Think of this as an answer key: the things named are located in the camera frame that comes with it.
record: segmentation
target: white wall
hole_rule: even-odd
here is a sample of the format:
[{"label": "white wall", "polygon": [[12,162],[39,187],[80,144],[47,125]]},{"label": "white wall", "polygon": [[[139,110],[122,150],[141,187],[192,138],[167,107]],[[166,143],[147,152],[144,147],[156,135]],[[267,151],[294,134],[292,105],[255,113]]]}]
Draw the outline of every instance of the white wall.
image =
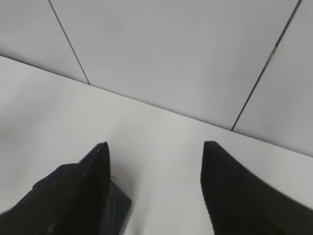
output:
[{"label": "white wall", "polygon": [[313,1],[303,1],[235,131],[313,156]]},{"label": "white wall", "polygon": [[0,55],[87,82],[47,0],[0,0]]},{"label": "white wall", "polygon": [[296,0],[53,0],[92,85],[231,128]]}]

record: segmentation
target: dark line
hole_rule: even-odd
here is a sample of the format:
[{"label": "dark line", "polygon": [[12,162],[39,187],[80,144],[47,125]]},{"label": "dark line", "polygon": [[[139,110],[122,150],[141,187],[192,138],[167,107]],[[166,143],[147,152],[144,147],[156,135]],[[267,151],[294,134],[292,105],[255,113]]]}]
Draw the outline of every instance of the dark line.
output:
[{"label": "dark line", "polygon": [[245,101],[245,104],[243,105],[243,107],[242,107],[242,109],[241,109],[239,115],[237,116],[236,121],[235,121],[233,127],[231,128],[231,131],[234,130],[234,128],[235,128],[235,126],[236,126],[236,124],[237,124],[237,122],[238,122],[238,120],[239,120],[241,114],[243,113],[243,111],[244,111],[246,105],[248,104],[248,102],[249,102],[249,100],[250,100],[250,98],[251,98],[251,96],[252,96],[252,94],[253,94],[253,92],[254,92],[256,86],[257,86],[258,83],[260,82],[261,77],[262,77],[264,71],[266,70],[266,68],[267,68],[267,66],[269,65],[269,63],[270,63],[270,61],[271,61],[273,55],[275,54],[275,52],[276,52],[276,50],[277,50],[277,48],[278,48],[280,42],[282,41],[282,39],[283,39],[283,37],[284,37],[284,35],[285,35],[285,33],[286,33],[286,31],[287,31],[287,29],[288,29],[288,27],[289,27],[291,21],[292,21],[292,19],[293,19],[295,13],[297,12],[297,10],[298,10],[298,8],[299,8],[301,2],[302,2],[302,0],[298,0],[298,2],[297,2],[297,4],[296,4],[295,8],[293,9],[292,14],[290,15],[290,17],[289,17],[289,19],[288,19],[288,21],[287,21],[287,23],[286,23],[286,25],[285,25],[285,27],[284,27],[282,33],[280,34],[280,36],[279,36],[279,38],[278,38],[278,40],[277,40],[277,42],[276,42],[276,44],[275,44],[273,50],[271,51],[271,53],[270,53],[270,55],[269,55],[269,57],[268,57],[268,59],[267,59],[265,65],[264,65],[264,67],[263,67],[263,69],[262,69],[262,71],[261,71],[261,73],[260,73],[258,79],[256,80],[256,82],[255,82],[255,84],[254,84],[254,86],[253,86],[253,88],[252,88],[252,90],[251,90],[251,92],[250,92],[248,98],[247,98],[246,101]]},{"label": "dark line", "polygon": [[293,20],[293,17],[294,17],[294,15],[295,15],[295,13],[297,12],[297,10],[298,10],[298,8],[299,8],[301,2],[302,2],[302,0],[299,0],[299,1],[297,2],[297,5],[295,6],[295,8],[294,8],[292,14],[290,15],[290,17],[289,17],[289,19],[288,19],[288,21],[287,21],[287,23],[286,23],[286,25],[285,25],[285,27],[284,27],[284,29],[283,29],[283,32],[280,34],[280,36],[279,36],[279,38],[278,38],[278,40],[277,40],[276,46],[278,46],[278,45],[280,44],[280,41],[283,39],[283,37],[284,37],[284,35],[285,35],[285,33],[286,33],[286,31],[287,31],[287,29],[288,29],[288,27],[289,27],[291,21]]},{"label": "dark line", "polygon": [[28,65],[28,66],[31,66],[31,67],[40,69],[40,70],[44,70],[44,71],[46,71],[46,72],[53,73],[53,74],[58,75],[58,76],[61,76],[61,77],[68,78],[68,79],[70,79],[70,80],[74,80],[74,81],[76,81],[76,82],[81,82],[81,83],[83,83],[83,84],[86,84],[85,82],[82,82],[82,81],[80,81],[80,80],[78,80],[78,79],[76,79],[76,78],[69,77],[69,76],[66,76],[66,75],[64,75],[64,74],[61,74],[61,73],[58,73],[58,72],[55,72],[55,71],[48,70],[48,69],[39,67],[39,66],[37,66],[37,65],[30,64],[30,63],[28,63],[28,62],[25,62],[25,61],[23,61],[23,60],[17,59],[17,58],[12,57],[12,56],[3,55],[3,54],[1,54],[1,53],[0,53],[0,56],[1,56],[1,57],[4,57],[4,58],[7,58],[7,59],[9,59],[9,60],[14,60],[14,61],[16,61],[16,62],[19,62],[19,63],[25,64],[25,65]]},{"label": "dark line", "polygon": [[90,82],[89,82],[89,80],[88,80],[88,78],[87,78],[87,75],[86,75],[84,69],[83,69],[83,66],[82,66],[82,64],[80,63],[80,61],[79,61],[79,59],[78,59],[78,57],[77,57],[77,54],[76,54],[76,52],[74,51],[74,48],[73,48],[72,44],[71,44],[70,41],[69,41],[69,38],[68,38],[68,36],[67,36],[67,33],[65,32],[65,30],[64,30],[64,28],[63,28],[63,26],[62,26],[62,24],[61,24],[61,21],[60,21],[58,15],[57,15],[57,13],[56,13],[56,11],[55,11],[55,9],[54,9],[52,3],[51,3],[51,0],[48,0],[48,2],[49,2],[49,4],[50,4],[50,6],[51,6],[51,9],[52,9],[52,11],[53,11],[53,13],[54,13],[55,18],[57,18],[57,21],[58,21],[58,23],[59,23],[59,25],[60,25],[60,27],[61,27],[63,33],[64,33],[64,36],[65,36],[66,39],[67,39],[67,42],[68,42],[70,48],[72,49],[72,51],[73,51],[73,53],[74,53],[74,56],[75,56],[75,58],[76,58],[76,60],[77,60],[77,62],[78,62],[78,64],[79,64],[81,70],[83,71],[83,74],[84,74],[84,76],[85,76],[85,78],[86,78],[86,80],[87,80],[87,82],[88,82],[88,85],[90,85]]}]

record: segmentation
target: white floor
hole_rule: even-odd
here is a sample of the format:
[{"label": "white floor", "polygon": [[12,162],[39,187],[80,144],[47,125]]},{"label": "white floor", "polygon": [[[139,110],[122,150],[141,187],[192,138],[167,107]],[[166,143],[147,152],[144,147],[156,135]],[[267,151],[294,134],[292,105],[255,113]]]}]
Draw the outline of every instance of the white floor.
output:
[{"label": "white floor", "polygon": [[0,77],[0,211],[107,141],[112,175],[133,201],[125,234],[212,235],[200,186],[209,140],[313,209],[311,157],[3,57]]}]

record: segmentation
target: ribbed texture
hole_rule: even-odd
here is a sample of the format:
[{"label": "ribbed texture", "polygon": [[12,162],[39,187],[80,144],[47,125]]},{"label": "ribbed texture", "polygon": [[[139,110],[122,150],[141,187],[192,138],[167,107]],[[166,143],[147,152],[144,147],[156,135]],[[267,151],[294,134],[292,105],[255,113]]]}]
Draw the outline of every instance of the ribbed texture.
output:
[{"label": "ribbed texture", "polygon": [[201,187],[215,235],[313,234],[312,210],[258,179],[215,142],[204,144]]}]

